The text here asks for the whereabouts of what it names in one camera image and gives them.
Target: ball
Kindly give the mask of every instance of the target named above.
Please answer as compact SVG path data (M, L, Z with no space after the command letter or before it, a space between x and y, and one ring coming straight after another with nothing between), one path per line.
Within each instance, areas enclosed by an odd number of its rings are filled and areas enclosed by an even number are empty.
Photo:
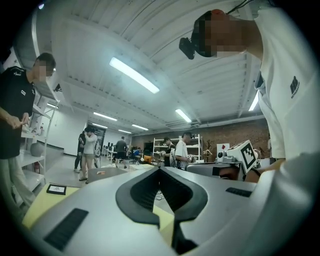
M44 146L40 143L33 143L30 147L30 153L34 157L41 157L44 152Z

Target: hand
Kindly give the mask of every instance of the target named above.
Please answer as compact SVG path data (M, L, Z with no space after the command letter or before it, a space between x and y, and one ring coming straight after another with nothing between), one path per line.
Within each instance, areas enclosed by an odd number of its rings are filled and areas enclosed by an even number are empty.
M18 117L12 116L12 115L10 115L10 116L8 116L8 117L6 118L6 122L7 122L13 129L19 128L20 126L22 126L22 123L23 123L23 122L21 122L21 121L19 120Z
M29 123L29 114L28 113L24 113L22 116L22 124L26 125L27 123Z

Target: small black sign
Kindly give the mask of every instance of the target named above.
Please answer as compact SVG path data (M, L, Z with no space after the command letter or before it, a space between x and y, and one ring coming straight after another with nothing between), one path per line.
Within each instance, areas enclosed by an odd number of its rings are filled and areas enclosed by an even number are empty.
M245 168L248 169L256 160L254 150L250 143L248 143L240 151L244 159Z
M67 186L50 184L46 192L49 194L66 195Z

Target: white wall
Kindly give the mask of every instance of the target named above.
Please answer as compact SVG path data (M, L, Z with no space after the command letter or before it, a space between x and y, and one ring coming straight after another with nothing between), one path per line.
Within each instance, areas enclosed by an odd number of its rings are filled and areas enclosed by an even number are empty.
M66 106L59 106L55 111L48 134L47 143L64 149L64 153L77 155L79 134L84 130L88 115L76 108L74 112ZM44 134L47 134L49 119L42 117Z
M103 145L108 146L108 142L110 142L110 144L113 143L113 145L114 145L117 143L117 141L121 140L122 136L124 137L124 140L129 145L130 141L131 141L131 136L129 134L106 129L105 135L104 135Z

